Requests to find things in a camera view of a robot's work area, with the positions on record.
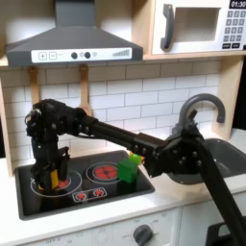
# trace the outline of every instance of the faucet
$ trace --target faucet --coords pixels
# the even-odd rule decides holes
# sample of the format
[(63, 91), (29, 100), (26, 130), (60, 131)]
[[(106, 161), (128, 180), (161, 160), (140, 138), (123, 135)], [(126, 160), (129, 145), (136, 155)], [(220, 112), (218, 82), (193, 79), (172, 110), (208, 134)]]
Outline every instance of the faucet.
[(182, 128), (185, 127), (188, 110), (190, 109), (192, 105), (200, 101), (212, 102), (218, 108), (217, 122), (218, 123), (225, 122), (226, 110), (225, 110), (225, 106), (222, 103), (222, 101), (218, 97), (211, 95), (211, 94), (198, 94), (198, 95), (192, 96), (183, 104), (181, 108), (181, 112), (180, 112), (179, 123), (176, 124), (175, 128), (172, 129), (173, 134), (178, 133)]

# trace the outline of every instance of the microwave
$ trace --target microwave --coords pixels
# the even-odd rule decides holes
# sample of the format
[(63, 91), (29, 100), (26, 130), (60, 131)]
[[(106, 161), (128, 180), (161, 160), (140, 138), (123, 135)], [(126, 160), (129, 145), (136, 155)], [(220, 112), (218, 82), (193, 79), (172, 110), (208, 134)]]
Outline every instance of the microwave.
[(246, 49), (246, 0), (156, 0), (152, 53)]

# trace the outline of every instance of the black stovetop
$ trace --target black stovetop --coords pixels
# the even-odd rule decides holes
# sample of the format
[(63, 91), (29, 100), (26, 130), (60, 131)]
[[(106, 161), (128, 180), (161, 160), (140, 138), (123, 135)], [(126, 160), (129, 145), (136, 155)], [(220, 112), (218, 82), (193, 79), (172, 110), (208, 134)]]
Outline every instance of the black stovetop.
[(117, 179), (117, 163), (127, 157), (126, 152), (117, 151), (72, 159), (66, 182), (50, 194), (40, 190), (31, 179), (32, 165), (17, 168), (19, 217), (34, 219), (153, 192), (139, 169), (132, 184)]

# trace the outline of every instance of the microwave keypad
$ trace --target microwave keypad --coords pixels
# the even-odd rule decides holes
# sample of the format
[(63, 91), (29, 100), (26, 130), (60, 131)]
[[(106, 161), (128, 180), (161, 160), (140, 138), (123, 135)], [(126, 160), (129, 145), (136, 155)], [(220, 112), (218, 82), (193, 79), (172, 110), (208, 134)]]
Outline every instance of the microwave keypad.
[(222, 49), (238, 49), (244, 31), (246, 11), (231, 11), (227, 13), (225, 35)]

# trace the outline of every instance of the hood button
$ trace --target hood button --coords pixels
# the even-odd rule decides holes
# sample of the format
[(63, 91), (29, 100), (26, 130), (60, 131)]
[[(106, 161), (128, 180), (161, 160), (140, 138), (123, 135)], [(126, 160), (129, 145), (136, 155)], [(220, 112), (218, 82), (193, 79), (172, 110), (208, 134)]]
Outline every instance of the hood button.
[(77, 59), (77, 58), (78, 58), (78, 54), (74, 52), (74, 53), (72, 53), (71, 57), (72, 57), (73, 59)]
[(90, 58), (90, 53), (89, 53), (89, 52), (85, 52), (85, 57), (86, 57), (87, 59), (89, 59), (89, 58)]

